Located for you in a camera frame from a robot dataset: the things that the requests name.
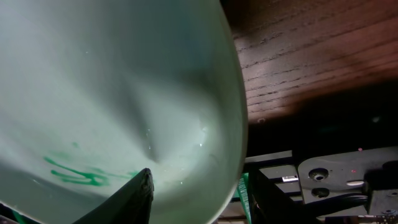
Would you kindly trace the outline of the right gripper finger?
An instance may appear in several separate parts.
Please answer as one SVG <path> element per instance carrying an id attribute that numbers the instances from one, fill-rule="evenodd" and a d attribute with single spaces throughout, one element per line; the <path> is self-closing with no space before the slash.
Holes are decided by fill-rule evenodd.
<path id="1" fill-rule="evenodd" d="M 109 199 L 73 224 L 148 224 L 154 181 L 150 169 L 142 169 Z"/>

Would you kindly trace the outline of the mint plate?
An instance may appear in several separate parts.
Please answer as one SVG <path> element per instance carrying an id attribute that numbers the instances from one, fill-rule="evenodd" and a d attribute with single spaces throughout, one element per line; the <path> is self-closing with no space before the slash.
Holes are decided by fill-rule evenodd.
<path id="1" fill-rule="evenodd" d="M 2 1 L 1 203 L 73 223 L 142 169 L 151 223 L 212 223 L 246 98 L 219 1 Z"/>

